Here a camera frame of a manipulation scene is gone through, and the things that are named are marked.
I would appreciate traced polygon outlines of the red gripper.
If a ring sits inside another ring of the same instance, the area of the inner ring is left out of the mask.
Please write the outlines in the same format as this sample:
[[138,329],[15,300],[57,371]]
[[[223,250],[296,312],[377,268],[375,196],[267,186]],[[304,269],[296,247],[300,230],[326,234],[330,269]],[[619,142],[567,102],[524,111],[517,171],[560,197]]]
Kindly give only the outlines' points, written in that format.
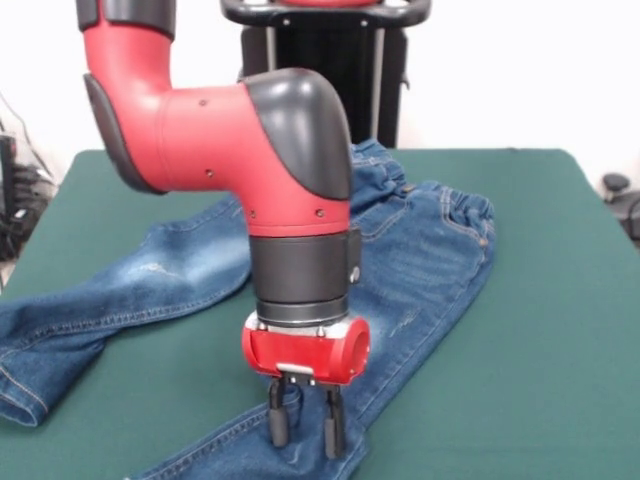
[[[322,384],[347,385],[368,363],[370,328],[361,317],[310,327],[276,327],[253,313],[242,331],[242,350],[255,371],[281,377],[302,375]],[[268,389],[268,421],[272,444],[289,443],[289,417],[284,406],[287,381],[272,378]],[[328,416],[324,422],[325,454],[341,458],[346,450],[344,404],[339,387],[326,387]]]

